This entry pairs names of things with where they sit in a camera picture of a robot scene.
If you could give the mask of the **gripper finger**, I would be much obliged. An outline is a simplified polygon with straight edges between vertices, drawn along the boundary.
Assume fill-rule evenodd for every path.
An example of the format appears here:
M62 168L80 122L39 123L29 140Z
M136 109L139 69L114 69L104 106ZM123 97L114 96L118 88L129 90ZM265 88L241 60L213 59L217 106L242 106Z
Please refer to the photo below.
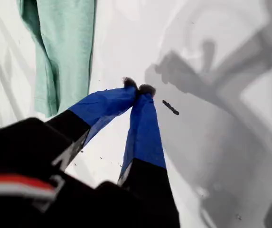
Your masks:
M115 117L134 104L138 87L131 78L123 79L123 87L92 93L64 112L47 121L57 132L72 141L52 164L65 170L75 156Z
M118 183L135 199L138 227L178 228L179 213L165 163L153 101L155 92L150 85L139 87Z

